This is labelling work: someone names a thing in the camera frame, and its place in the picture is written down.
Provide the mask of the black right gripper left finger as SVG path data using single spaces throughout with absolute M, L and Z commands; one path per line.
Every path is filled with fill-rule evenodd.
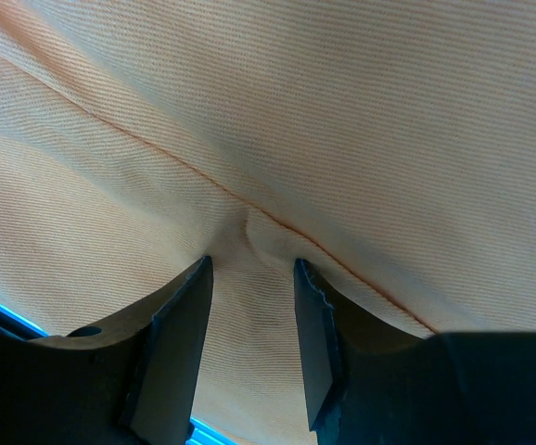
M 0 312 L 0 444 L 184 444 L 213 289 L 202 258 L 66 336 Z

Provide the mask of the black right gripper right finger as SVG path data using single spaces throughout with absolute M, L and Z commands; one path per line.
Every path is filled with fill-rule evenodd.
M 321 444 L 536 444 L 536 332 L 409 335 L 294 264 L 306 410 Z

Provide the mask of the orange trousers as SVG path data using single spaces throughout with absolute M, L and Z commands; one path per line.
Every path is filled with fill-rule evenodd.
M 312 444 L 293 264 L 536 331 L 536 1 L 0 1 L 0 304 L 65 335 L 211 256 L 197 419 Z

